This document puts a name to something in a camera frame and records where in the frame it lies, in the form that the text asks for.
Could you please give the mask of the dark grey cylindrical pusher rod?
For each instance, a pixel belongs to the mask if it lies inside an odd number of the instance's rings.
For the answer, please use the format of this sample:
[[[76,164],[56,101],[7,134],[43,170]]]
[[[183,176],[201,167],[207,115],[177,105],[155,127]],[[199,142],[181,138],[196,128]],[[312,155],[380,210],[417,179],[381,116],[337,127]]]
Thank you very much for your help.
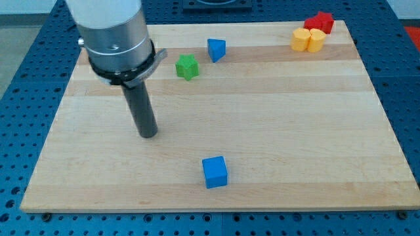
[[[158,126],[145,82],[134,87],[122,85],[121,88],[140,136],[143,138],[155,136]]]

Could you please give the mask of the black grey flange mount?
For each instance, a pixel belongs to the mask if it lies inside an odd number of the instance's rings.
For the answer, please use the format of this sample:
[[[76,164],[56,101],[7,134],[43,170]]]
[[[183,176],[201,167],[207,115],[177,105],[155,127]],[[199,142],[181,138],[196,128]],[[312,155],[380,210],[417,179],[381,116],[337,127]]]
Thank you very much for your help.
[[[158,68],[161,61],[167,57],[166,49],[161,49],[156,52],[153,41],[150,41],[150,52],[144,60],[140,60],[140,64],[137,67],[127,66],[126,70],[113,68],[113,66],[121,66],[125,62],[125,59],[128,59],[128,62],[134,60],[134,57],[123,56],[123,53],[103,54],[101,58],[104,59],[103,65],[94,62],[93,57],[89,57],[89,63],[93,71],[102,82],[109,85],[121,85],[127,88],[133,88],[149,78]]]

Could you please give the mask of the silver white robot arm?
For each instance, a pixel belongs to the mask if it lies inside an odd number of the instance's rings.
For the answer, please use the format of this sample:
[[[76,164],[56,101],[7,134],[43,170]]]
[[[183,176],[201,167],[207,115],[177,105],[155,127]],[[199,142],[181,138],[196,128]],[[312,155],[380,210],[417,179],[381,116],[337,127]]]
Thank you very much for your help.
[[[91,68],[104,83],[120,86],[138,133],[158,126],[145,81],[167,57],[150,39],[140,0],[66,0]]]

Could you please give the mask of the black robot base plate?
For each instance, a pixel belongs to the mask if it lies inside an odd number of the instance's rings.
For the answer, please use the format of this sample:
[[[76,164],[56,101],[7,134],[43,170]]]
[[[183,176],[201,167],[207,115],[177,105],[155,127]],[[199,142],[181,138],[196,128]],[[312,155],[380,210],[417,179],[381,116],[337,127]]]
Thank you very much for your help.
[[[182,10],[249,10],[252,0],[182,0]]]

